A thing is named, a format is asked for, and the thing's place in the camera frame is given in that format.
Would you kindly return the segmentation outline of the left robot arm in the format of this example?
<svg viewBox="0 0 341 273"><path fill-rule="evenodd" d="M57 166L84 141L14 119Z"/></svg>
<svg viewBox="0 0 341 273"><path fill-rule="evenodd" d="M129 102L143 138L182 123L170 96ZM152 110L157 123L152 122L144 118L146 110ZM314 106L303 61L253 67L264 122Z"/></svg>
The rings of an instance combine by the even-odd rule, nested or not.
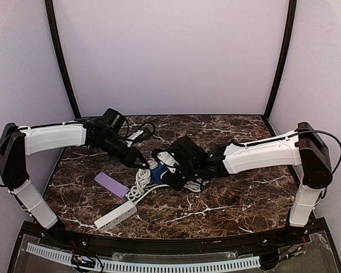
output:
<svg viewBox="0 0 341 273"><path fill-rule="evenodd" d="M38 152L70 146L93 146L108 153L129 168L148 169L149 163L136 147L127 145L128 138L118 134L122 124L80 120L19 127L8 123L0 139L0 187L7 188L36 222L49 230L62 226L30 180L26 157Z"/></svg>

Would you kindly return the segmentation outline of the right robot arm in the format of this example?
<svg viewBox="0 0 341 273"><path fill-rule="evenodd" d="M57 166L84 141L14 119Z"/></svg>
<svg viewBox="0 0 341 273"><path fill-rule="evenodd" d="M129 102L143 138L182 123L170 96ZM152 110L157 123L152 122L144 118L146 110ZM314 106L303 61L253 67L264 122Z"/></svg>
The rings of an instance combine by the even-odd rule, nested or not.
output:
<svg viewBox="0 0 341 273"><path fill-rule="evenodd" d="M188 181L201 183L265 167L301 166L303 178L289 213L289 224L302 228L336 171L322 134L301 122L297 129L282 135L244 143L233 141L209 151L184 136L166 150L156 151L154 158L168 169L162 182L177 191Z"/></svg>

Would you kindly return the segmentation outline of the dark blue cube socket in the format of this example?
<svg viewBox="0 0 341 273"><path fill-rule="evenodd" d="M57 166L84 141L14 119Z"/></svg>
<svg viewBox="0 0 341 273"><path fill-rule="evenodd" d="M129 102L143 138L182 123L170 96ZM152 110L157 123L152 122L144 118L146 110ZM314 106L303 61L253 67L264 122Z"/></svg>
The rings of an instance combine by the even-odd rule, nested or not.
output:
<svg viewBox="0 0 341 273"><path fill-rule="evenodd" d="M156 168L151 170L151 179L157 184L163 184L162 176L168 171L168 168L164 165L159 165Z"/></svg>

